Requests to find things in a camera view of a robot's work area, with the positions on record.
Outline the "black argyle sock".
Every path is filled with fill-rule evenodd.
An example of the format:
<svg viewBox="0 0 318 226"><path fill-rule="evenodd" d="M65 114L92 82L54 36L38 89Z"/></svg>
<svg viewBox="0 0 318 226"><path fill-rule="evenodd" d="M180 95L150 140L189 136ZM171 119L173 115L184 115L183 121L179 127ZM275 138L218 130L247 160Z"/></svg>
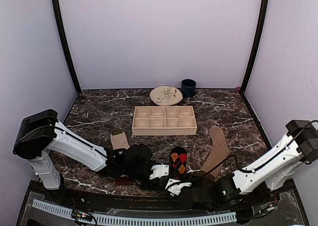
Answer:
<svg viewBox="0 0 318 226"><path fill-rule="evenodd" d="M186 176L187 151L183 147L174 147L170 151L169 167L170 176L181 180Z"/></svg>

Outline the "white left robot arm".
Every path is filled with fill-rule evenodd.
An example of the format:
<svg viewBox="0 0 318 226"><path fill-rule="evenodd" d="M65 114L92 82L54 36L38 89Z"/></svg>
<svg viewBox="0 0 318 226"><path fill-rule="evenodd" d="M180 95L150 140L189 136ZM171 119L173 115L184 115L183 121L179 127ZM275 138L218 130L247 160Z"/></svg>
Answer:
<svg viewBox="0 0 318 226"><path fill-rule="evenodd" d="M63 177L54 167L49 151L64 154L106 177L126 175L152 181L169 175L169 165L154 162L148 146L139 144L128 149L105 149L70 131L57 117L55 110L48 109L24 118L13 154L30 163L44 187L51 190L51 197L59 204L66 204L70 193L62 187Z"/></svg>

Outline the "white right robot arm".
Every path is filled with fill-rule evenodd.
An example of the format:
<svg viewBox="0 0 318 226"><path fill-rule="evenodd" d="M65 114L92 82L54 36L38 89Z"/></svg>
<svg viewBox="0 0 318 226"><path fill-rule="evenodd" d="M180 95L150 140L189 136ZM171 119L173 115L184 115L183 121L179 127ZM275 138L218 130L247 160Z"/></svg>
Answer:
<svg viewBox="0 0 318 226"><path fill-rule="evenodd" d="M223 209L244 201L264 203L302 165L318 158L317 120L292 120L287 133L266 154L217 180L210 188L182 187L177 204L182 210L193 207Z"/></svg>

